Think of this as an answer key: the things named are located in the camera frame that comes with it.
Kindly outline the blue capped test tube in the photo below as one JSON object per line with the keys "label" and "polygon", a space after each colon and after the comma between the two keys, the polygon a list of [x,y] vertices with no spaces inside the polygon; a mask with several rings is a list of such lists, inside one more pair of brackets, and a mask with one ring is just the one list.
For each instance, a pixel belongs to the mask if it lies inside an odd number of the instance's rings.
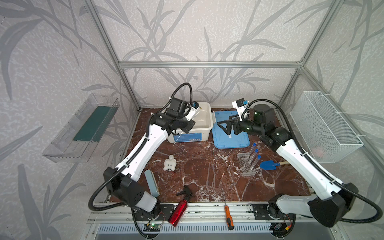
{"label": "blue capped test tube", "polygon": [[255,167],[256,167],[256,165],[257,165],[257,163],[258,163],[258,161],[261,159],[261,156],[260,155],[257,155],[256,157],[255,157],[255,159],[254,159],[254,161],[253,161],[253,163],[252,163],[252,165],[251,165],[251,170],[253,170]]}
{"label": "blue capped test tube", "polygon": [[253,151],[253,153],[252,153],[252,154],[250,155],[250,157],[249,157],[248,164],[251,164],[251,163],[254,161],[254,158],[256,157],[256,155],[257,155],[258,152],[259,152],[258,149],[255,149],[255,150]]}
{"label": "blue capped test tube", "polygon": [[248,154],[247,154],[247,159],[249,159],[254,154],[256,148],[257,148],[257,144],[253,143]]}

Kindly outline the white plastic storage bin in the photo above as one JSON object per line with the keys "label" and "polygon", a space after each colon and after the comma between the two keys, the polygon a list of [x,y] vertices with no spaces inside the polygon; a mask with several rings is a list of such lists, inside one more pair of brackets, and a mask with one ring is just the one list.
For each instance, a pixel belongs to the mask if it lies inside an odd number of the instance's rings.
{"label": "white plastic storage bin", "polygon": [[[184,133],[181,130],[177,130],[177,133],[183,133],[178,143],[188,143],[188,142],[201,142],[207,141],[209,134],[214,126],[213,115],[211,105],[207,102],[199,103],[201,111],[193,119],[195,125],[190,130],[188,134]],[[177,138],[177,135],[170,135],[167,138],[167,142],[174,143],[174,136]]]}

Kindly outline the blue plastic bin lid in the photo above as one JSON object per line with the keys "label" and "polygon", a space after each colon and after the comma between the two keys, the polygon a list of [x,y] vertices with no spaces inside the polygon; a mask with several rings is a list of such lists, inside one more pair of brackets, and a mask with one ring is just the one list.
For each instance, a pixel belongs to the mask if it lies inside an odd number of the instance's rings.
{"label": "blue plastic bin lid", "polygon": [[217,149],[238,149],[246,148],[250,145],[250,140],[246,133],[235,135],[234,131],[231,131],[231,134],[227,135],[218,126],[218,122],[228,120],[230,116],[237,114],[237,111],[215,111],[212,113],[214,120],[212,134],[214,145]]}

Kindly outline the clear test tube rack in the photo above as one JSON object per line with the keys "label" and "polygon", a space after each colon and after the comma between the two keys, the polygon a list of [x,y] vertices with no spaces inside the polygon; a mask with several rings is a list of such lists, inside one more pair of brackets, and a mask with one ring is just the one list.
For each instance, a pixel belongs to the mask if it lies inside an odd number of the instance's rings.
{"label": "clear test tube rack", "polygon": [[240,171],[240,174],[241,176],[243,177],[253,177],[255,174],[256,174],[256,169],[258,168],[257,165],[256,167],[251,170],[251,164],[248,164],[248,160],[247,159],[247,154],[248,153],[239,153],[237,154],[237,158],[238,158],[238,163],[240,165],[239,167],[239,171]]}

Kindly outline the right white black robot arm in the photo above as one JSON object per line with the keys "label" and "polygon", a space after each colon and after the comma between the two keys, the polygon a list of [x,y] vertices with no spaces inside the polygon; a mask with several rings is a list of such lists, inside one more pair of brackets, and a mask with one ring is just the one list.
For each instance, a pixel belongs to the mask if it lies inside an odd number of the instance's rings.
{"label": "right white black robot arm", "polygon": [[[275,125],[272,108],[260,104],[254,106],[254,117],[249,120],[249,108],[236,106],[237,115],[218,122],[218,126],[227,134],[236,135],[244,132],[256,135],[272,151],[285,159],[314,189],[310,196],[277,195],[270,200],[272,212],[296,214],[317,220],[325,227],[332,227],[337,222],[368,224],[378,221],[383,216],[382,209],[373,201],[361,196],[358,188],[344,184],[326,171],[317,161],[300,146],[292,127],[283,128]],[[346,219],[356,199],[376,210],[374,216],[366,219]]]}

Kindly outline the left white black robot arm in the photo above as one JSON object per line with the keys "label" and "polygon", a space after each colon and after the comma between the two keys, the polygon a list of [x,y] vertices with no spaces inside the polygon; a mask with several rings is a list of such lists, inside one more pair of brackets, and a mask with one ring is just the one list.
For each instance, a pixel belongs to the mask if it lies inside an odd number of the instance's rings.
{"label": "left white black robot arm", "polygon": [[[128,206],[134,210],[143,210],[151,215],[159,213],[160,201],[139,185],[140,176],[158,147],[176,130],[188,133],[195,121],[194,116],[200,111],[196,101],[187,103],[171,98],[169,107],[152,114],[149,118],[146,133],[129,155],[115,168],[108,167],[104,171],[104,183],[91,195],[88,207],[91,211],[106,211],[120,206]],[[119,203],[106,207],[96,207],[96,196],[106,188],[108,192],[120,200]]]}

